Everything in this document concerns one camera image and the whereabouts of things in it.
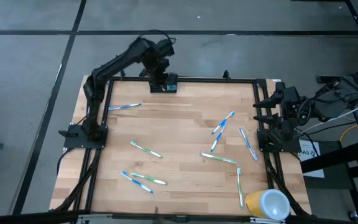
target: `yellow cup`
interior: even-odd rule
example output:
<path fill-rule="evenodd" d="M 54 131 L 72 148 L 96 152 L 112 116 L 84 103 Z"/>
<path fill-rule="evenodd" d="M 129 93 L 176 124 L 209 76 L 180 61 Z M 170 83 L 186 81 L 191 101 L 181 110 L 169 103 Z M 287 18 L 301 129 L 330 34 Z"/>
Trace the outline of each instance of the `yellow cup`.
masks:
<path fill-rule="evenodd" d="M 272 220 L 284 220 L 290 214 L 290 201 L 283 192 L 275 189 L 249 193 L 246 197 L 249 213 Z"/>

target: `toothbrush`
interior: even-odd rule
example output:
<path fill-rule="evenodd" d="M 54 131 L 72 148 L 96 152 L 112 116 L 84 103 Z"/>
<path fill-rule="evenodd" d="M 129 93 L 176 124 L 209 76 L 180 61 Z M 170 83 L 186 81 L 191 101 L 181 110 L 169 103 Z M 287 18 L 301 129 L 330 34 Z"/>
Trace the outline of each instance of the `toothbrush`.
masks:
<path fill-rule="evenodd" d="M 240 183 L 240 175 L 241 175 L 241 168 L 237 167 L 237 185 L 239 187 L 240 207 L 244 208 L 244 201 L 242 199 L 242 191 L 241 191 L 241 183 Z"/>
<path fill-rule="evenodd" d="M 221 130 L 221 132 L 218 134 L 218 136 L 216 136 L 216 139 L 215 139 L 214 144 L 212 144 L 211 152 L 214 151 L 215 146 L 217 145 L 219 139 L 221 138 L 221 136 L 222 136 L 222 134 L 223 134 L 223 130 L 224 130 L 225 127 L 226 127 L 226 120 L 223 121 L 222 130 Z"/>
<path fill-rule="evenodd" d="M 230 162 L 231 164 L 237 164 L 237 161 L 235 161 L 233 159 L 226 159 L 226 158 L 222 158 L 222 157 L 219 157 L 219 156 L 214 156 L 214 155 L 211 155 L 211 154 L 207 154 L 205 152 L 200 152 L 200 155 L 204 156 L 204 157 L 207 157 L 207 158 L 216 159 L 216 160 L 219 160 L 219 161 Z"/>
<path fill-rule="evenodd" d="M 133 146 L 138 147 L 139 149 L 141 149 L 141 150 L 143 150 L 143 151 L 145 151 L 145 152 L 150 153 L 151 155 L 155 155 L 155 156 L 157 156 L 158 158 L 162 158 L 162 156 L 161 156 L 160 154 L 158 154 L 158 153 L 156 153 L 156 152 L 153 152 L 153 151 L 151 151 L 150 149 L 147 149 L 147 148 L 145 148 L 145 147 L 138 146 L 135 141 L 131 141 L 131 144 L 132 144 Z"/>
<path fill-rule="evenodd" d="M 133 183 L 135 183 L 135 184 L 138 185 L 139 187 L 142 187 L 143 189 L 145 189 L 145 190 L 148 191 L 149 193 L 153 193 L 153 191 L 150 190 L 148 187 L 146 187 L 144 184 L 140 183 L 140 182 L 137 181 L 137 180 L 134 180 L 134 179 L 128 177 L 127 172 L 121 171 L 121 175 L 124 176 L 124 177 L 126 177 L 126 178 L 128 178 L 130 181 L 132 181 Z"/>
<path fill-rule="evenodd" d="M 144 175 L 140 175 L 140 174 L 136 174 L 136 173 L 131 173 L 131 175 L 133 177 L 142 177 L 142 178 L 145 178 L 146 180 L 150 180 L 152 182 L 155 182 L 155 183 L 158 183 L 158 184 L 163 184 L 163 185 L 167 185 L 166 182 L 162 181 L 162 180 L 157 180 L 153 177 L 147 177 L 147 176 L 144 176 Z"/>
<path fill-rule="evenodd" d="M 239 128 L 239 132 L 241 136 L 244 138 L 244 141 L 246 142 L 246 145 L 248 147 L 249 152 L 251 153 L 252 157 L 255 159 L 255 161 L 258 160 L 258 155 L 255 153 L 255 151 L 251 148 L 251 144 L 249 144 L 248 138 L 242 128 Z"/>
<path fill-rule="evenodd" d="M 231 116 L 233 116 L 233 115 L 234 115 L 234 111 L 230 112 L 230 114 L 229 114 L 226 118 L 223 119 L 223 121 L 215 128 L 215 130 L 212 131 L 211 134 L 215 134 L 216 131 L 218 131 L 219 128 L 221 128 L 221 127 L 223 126 L 223 124 L 226 123 L 226 120 L 227 120 L 228 118 L 230 118 Z"/>
<path fill-rule="evenodd" d="M 109 110 L 119 110 L 119 109 L 125 109 L 125 108 L 130 108 L 133 106 L 140 106 L 142 105 L 142 103 L 134 103 L 131 105 L 125 105 L 125 106 L 119 106 L 119 107 L 113 107 L 113 106 L 109 106 Z"/>

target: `wooden table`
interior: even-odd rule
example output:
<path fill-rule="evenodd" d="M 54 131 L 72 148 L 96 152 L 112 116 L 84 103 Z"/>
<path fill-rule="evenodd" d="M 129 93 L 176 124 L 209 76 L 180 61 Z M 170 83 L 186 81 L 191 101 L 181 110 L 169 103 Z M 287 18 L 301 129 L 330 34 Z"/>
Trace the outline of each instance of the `wooden table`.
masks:
<path fill-rule="evenodd" d="M 272 94 L 274 81 L 267 83 Z M 239 207 L 237 166 L 201 157 L 200 152 L 209 152 L 216 138 L 211 131 L 235 111 L 213 154 L 238 162 L 244 196 L 267 189 L 263 155 L 256 138 L 258 122 L 252 119 L 256 115 L 254 102 L 251 84 L 180 82 L 176 94 L 151 94 L 147 82 L 115 81 L 112 105 L 142 106 L 109 112 L 108 141 L 101 153 L 91 210 L 154 213 L 158 206 L 164 214 L 249 215 Z M 86 99 L 80 88 L 74 123 L 85 115 L 85 108 Z M 239 127 L 248 135 L 259 155 L 258 161 L 251 157 L 237 131 Z M 163 159 L 132 146 L 132 140 L 158 152 Z M 59 206 L 77 184 L 83 155 L 84 149 L 74 149 L 63 158 L 50 208 Z M 299 160 L 291 154 L 280 155 L 286 186 L 303 209 L 310 212 Z M 137 179 L 154 191 L 150 194 L 121 176 L 122 170 L 149 175 L 168 185 Z M 85 206 L 87 191 L 86 186 L 80 208 Z"/>

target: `wooden tabletop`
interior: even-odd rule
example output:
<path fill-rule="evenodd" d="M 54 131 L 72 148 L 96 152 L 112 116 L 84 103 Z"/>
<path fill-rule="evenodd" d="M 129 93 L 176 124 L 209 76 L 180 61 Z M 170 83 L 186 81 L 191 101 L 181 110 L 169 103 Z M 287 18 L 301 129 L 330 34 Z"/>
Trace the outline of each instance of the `wooden tabletop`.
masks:
<path fill-rule="evenodd" d="M 267 80 L 267 83 L 271 94 L 274 81 Z M 239 206 L 237 166 L 201 157 L 200 152 L 209 152 L 216 138 L 211 131 L 235 111 L 213 154 L 238 162 L 242 168 L 244 196 L 268 189 L 263 155 L 256 138 L 258 122 L 252 119 L 256 115 L 254 102 L 253 87 L 245 83 L 180 82 L 176 94 L 151 94 L 147 82 L 115 81 L 111 105 L 142 105 L 109 112 L 108 141 L 101 153 L 91 210 L 154 213 L 158 206 L 164 214 L 249 215 Z M 85 115 L 85 106 L 80 88 L 74 123 Z M 260 158 L 258 161 L 253 160 L 238 133 L 240 127 L 248 135 Z M 132 146 L 132 140 L 163 158 Z M 50 208 L 59 206 L 78 182 L 83 155 L 84 149 L 74 149 L 63 158 Z M 291 154 L 280 155 L 286 186 L 303 209 L 310 212 L 299 160 Z M 136 178 L 154 191 L 150 194 L 124 178 L 120 174 L 122 170 L 155 177 L 168 185 Z M 87 191 L 88 186 L 80 208 L 85 206 Z"/>

